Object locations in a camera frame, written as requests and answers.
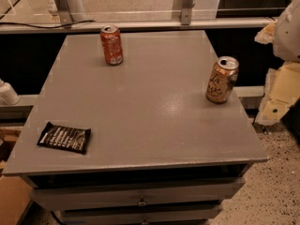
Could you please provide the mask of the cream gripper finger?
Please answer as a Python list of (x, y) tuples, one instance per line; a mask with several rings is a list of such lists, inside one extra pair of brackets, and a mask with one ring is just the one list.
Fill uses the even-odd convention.
[(300, 64), (285, 62), (279, 69), (270, 68), (255, 122), (263, 126), (278, 123), (299, 98)]
[(269, 44), (274, 42), (276, 24), (270, 22), (260, 32), (257, 33), (254, 40), (261, 44)]

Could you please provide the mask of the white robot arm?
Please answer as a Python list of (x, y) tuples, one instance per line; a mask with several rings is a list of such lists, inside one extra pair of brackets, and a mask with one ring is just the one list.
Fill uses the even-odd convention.
[(291, 3), (254, 38), (261, 44), (271, 43), (274, 56), (284, 61), (279, 69), (270, 68), (266, 75), (264, 97), (255, 122), (272, 126), (300, 98), (300, 0)]

